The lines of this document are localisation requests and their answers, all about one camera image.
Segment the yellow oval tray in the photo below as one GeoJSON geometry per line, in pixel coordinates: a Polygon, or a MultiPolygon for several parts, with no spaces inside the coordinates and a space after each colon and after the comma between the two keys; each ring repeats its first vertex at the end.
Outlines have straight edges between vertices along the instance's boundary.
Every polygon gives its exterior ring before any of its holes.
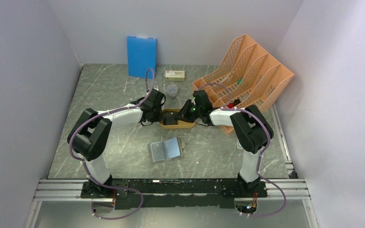
{"type": "MultiPolygon", "coordinates": [[[[162,110],[162,114],[165,114],[166,112],[173,112],[174,114],[176,114],[180,111],[180,109],[181,108],[164,108],[162,110]]],[[[189,123],[181,120],[177,120],[177,124],[174,125],[164,125],[163,120],[161,120],[159,124],[163,129],[189,129],[193,128],[196,125],[196,123],[189,123]]]]}

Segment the grey card holder wallet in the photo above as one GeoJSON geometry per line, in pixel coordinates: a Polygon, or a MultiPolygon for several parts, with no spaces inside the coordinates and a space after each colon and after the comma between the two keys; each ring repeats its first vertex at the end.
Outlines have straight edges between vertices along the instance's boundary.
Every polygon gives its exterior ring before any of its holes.
{"type": "Polygon", "coordinates": [[[149,158],[152,163],[162,163],[184,157],[186,143],[180,137],[152,142],[147,145],[149,158]]]}

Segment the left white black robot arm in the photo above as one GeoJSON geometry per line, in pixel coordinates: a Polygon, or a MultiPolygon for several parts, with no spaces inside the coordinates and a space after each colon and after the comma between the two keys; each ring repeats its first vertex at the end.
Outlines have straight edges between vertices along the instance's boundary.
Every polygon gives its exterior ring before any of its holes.
{"type": "Polygon", "coordinates": [[[103,152],[110,131],[127,124],[151,125],[162,119],[166,96],[157,89],[145,97],[112,111],[84,110],[68,135],[70,155],[82,162],[93,192],[105,198],[112,193],[112,175],[106,167],[103,152]]]}

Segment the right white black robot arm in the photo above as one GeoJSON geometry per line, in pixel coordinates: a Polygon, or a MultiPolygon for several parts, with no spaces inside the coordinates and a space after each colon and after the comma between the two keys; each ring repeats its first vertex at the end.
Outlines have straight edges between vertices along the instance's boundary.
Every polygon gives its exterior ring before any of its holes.
{"type": "Polygon", "coordinates": [[[250,196],[260,183],[260,163],[274,132],[255,105],[246,108],[213,107],[207,93],[198,90],[174,115],[176,120],[194,123],[201,119],[208,126],[233,127],[243,149],[242,167],[238,174],[240,195],[250,196]]]}

